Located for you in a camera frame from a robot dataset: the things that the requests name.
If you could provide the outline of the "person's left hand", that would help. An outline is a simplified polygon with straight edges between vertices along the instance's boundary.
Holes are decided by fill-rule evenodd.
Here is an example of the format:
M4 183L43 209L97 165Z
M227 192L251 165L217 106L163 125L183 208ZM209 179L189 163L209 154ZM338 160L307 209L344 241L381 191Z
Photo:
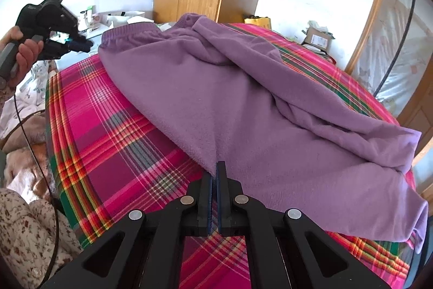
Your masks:
M1 39L1 50L13 40L21 41L24 34L18 26L13 26ZM35 42L32 39L27 39L18 47L18 52L15 57L16 64L18 65L17 73L14 78L8 82L8 86L15 88L20 84L26 74L31 70L32 65L37 61L39 54L43 50L43 41Z

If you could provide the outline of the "floral sleeve left forearm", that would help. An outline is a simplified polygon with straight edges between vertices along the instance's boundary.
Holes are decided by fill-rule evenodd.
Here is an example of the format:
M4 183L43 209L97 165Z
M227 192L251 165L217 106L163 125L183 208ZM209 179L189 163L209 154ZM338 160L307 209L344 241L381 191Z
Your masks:
M16 85L16 79L10 79L9 82L1 79L0 113L3 111L4 104L14 96Z

